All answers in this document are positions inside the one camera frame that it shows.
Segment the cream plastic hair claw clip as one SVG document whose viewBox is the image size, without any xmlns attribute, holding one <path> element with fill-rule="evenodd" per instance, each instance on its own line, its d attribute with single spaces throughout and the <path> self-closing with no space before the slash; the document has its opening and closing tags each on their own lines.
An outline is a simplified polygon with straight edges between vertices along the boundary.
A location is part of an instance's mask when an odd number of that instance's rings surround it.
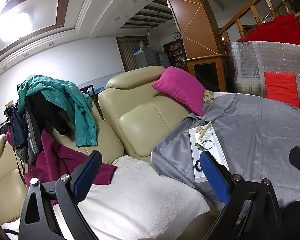
<svg viewBox="0 0 300 240">
<path fill-rule="evenodd" d="M 199 133 L 199 141 L 203 141 L 203 138 L 205 137 L 205 133 L 210 129 L 212 126 L 212 122 L 208 122 L 204 126 L 198 125 L 196 132 Z"/>
</svg>

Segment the white jewelry tray box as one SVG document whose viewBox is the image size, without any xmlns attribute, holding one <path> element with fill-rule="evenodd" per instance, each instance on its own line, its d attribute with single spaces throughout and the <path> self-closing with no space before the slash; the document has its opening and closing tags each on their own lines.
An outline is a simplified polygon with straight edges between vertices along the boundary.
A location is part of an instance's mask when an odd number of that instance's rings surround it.
<svg viewBox="0 0 300 240">
<path fill-rule="evenodd" d="M 207 158 L 207 152 L 210 153 L 211 157 L 213 157 L 219 165 L 223 165 L 227 168 L 227 170 L 229 170 L 229 165 L 213 126 L 210 127 L 210 129 L 205 133 L 205 137 L 203 138 L 203 141 L 209 139 L 212 140 L 215 144 L 214 147 L 208 151 L 200 151 L 196 148 L 195 143 L 202 144 L 203 142 L 199 141 L 199 133 L 197 133 L 196 130 L 196 127 L 189 129 L 189 136 L 192 152 L 194 181 L 196 184 L 198 184 L 207 181 L 206 173 L 208 173 L 208 171 L 206 166 L 204 165 L 204 160 Z"/>
</svg>

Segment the grey bed blanket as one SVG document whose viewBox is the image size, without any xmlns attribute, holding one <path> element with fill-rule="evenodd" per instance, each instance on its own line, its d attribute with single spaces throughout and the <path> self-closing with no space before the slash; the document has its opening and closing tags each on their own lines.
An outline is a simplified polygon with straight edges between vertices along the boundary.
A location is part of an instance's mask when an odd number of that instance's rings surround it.
<svg viewBox="0 0 300 240">
<path fill-rule="evenodd" d="M 207 182 L 194 179 L 189 129 L 210 122 L 231 173 L 259 182 L 268 178 L 280 207 L 300 201 L 300 171 L 289 152 L 300 147 L 300 109 L 254 95 L 230 93 L 203 105 L 204 115 L 187 116 L 151 153 L 155 171 L 197 189 L 210 206 L 224 204 Z"/>
</svg>

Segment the silver cuff bangle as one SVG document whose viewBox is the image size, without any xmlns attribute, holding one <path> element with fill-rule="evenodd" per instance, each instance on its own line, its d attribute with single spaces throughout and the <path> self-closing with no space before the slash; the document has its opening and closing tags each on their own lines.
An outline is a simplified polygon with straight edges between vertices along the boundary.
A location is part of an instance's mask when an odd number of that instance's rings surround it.
<svg viewBox="0 0 300 240">
<path fill-rule="evenodd" d="M 204 140 L 201 144 L 204 151 L 208 151 L 208 150 L 212 149 L 214 147 L 214 145 L 215 145 L 214 142 L 209 139 Z"/>
</svg>

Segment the dark clothes pile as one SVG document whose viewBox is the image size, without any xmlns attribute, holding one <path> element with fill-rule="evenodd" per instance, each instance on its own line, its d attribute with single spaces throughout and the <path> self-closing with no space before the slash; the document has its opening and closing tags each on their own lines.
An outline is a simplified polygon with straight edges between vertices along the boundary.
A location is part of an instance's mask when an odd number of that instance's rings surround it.
<svg viewBox="0 0 300 240">
<path fill-rule="evenodd" d="M 41 93 L 25 100 L 25 110 L 18 110 L 18 103 L 6 108 L 12 133 L 12 146 L 16 155 L 25 164 L 34 162 L 36 155 L 43 150 L 41 133 L 51 126 L 60 135 L 75 138 L 74 126 L 66 111 L 45 101 Z"/>
</svg>

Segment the white towel on sofa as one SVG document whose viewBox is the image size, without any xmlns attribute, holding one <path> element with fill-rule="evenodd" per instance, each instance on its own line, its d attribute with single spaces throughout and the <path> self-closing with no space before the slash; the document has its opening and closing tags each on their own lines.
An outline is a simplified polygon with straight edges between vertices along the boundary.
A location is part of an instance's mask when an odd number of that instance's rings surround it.
<svg viewBox="0 0 300 240">
<path fill-rule="evenodd" d="M 149 163 L 124 155 L 109 185 L 92 185 L 78 204 L 99 239 L 177 239 L 210 211 L 197 190 L 158 175 Z"/>
</svg>

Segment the teal shirt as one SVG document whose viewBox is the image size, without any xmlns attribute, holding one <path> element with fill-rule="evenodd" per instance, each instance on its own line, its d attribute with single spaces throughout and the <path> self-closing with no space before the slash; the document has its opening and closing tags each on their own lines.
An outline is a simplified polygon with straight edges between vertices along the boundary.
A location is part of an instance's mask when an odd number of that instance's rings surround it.
<svg viewBox="0 0 300 240">
<path fill-rule="evenodd" d="M 97 145 L 97 124 L 92 115 L 93 102 L 73 82 L 35 75 L 17 85 L 17 91 L 19 111 L 25 110 L 27 97 L 41 93 L 45 101 L 66 111 L 75 126 L 77 147 Z"/>
</svg>

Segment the beige patterned cloth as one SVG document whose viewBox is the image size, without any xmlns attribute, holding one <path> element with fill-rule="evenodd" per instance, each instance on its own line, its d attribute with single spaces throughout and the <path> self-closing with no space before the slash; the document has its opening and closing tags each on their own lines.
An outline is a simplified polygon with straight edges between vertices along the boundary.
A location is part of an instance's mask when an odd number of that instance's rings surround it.
<svg viewBox="0 0 300 240">
<path fill-rule="evenodd" d="M 207 90 L 207 89 L 204 90 L 204 96 L 203 96 L 204 102 L 213 102 L 214 99 L 215 99 L 214 92 Z"/>
</svg>

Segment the silver foil insulation mat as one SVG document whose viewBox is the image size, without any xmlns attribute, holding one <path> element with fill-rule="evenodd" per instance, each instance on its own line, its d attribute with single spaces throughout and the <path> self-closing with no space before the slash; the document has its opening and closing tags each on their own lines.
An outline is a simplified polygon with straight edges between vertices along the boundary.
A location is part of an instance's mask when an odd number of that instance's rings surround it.
<svg viewBox="0 0 300 240">
<path fill-rule="evenodd" d="M 300 45 L 280 42 L 230 42 L 226 49 L 236 92 L 265 97 L 265 72 L 295 73 L 300 102 Z"/>
</svg>

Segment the red cloth on railing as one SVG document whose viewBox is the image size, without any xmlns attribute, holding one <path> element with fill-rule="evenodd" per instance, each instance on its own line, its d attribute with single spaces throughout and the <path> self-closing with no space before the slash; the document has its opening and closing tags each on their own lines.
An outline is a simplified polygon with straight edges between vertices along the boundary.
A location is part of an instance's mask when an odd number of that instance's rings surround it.
<svg viewBox="0 0 300 240">
<path fill-rule="evenodd" d="M 276 16 L 272 21 L 262 23 L 239 42 L 281 42 L 300 45 L 300 21 L 294 14 Z"/>
</svg>

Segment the magenta pillow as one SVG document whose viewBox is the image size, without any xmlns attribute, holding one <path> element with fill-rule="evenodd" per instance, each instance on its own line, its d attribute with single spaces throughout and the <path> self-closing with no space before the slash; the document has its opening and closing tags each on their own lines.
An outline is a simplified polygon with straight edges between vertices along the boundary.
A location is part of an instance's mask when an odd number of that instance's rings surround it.
<svg viewBox="0 0 300 240">
<path fill-rule="evenodd" d="M 170 66 L 165 69 L 160 79 L 153 83 L 152 88 L 203 116 L 204 87 L 188 72 Z"/>
</svg>

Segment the wooden stair railing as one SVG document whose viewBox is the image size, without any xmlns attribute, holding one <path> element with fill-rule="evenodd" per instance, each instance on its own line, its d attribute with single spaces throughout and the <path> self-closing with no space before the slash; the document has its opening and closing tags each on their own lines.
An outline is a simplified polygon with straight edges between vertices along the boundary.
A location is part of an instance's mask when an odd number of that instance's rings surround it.
<svg viewBox="0 0 300 240">
<path fill-rule="evenodd" d="M 224 43 L 240 41 L 258 26 L 276 16 L 294 14 L 300 22 L 300 10 L 292 0 L 251 0 L 219 29 Z"/>
</svg>

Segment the grey refrigerator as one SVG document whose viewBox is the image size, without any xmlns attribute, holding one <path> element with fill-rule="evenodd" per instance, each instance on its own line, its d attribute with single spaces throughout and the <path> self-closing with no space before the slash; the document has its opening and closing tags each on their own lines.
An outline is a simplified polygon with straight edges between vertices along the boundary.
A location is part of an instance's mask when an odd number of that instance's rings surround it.
<svg viewBox="0 0 300 240">
<path fill-rule="evenodd" d="M 134 53 L 137 68 L 149 66 L 162 66 L 167 68 L 170 66 L 168 55 L 166 53 L 156 52 L 154 48 L 141 48 Z"/>
</svg>

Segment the ceiling light panel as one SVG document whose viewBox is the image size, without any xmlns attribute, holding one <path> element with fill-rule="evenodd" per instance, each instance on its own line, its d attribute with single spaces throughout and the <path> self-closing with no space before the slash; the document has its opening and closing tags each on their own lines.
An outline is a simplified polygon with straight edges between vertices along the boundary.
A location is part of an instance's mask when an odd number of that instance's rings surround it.
<svg viewBox="0 0 300 240">
<path fill-rule="evenodd" d="M 14 42 L 32 32 L 33 24 L 28 12 L 12 8 L 0 13 L 0 39 Z"/>
</svg>

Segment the round wall clock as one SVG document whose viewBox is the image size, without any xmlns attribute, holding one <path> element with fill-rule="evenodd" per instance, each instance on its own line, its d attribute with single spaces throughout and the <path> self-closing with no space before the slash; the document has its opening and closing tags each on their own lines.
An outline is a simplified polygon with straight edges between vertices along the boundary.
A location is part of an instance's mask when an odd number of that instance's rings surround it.
<svg viewBox="0 0 300 240">
<path fill-rule="evenodd" d="M 174 38 L 175 38 L 176 40 L 181 39 L 181 33 L 179 33 L 178 31 L 175 32 L 175 33 L 173 34 L 173 36 L 174 36 Z"/>
</svg>

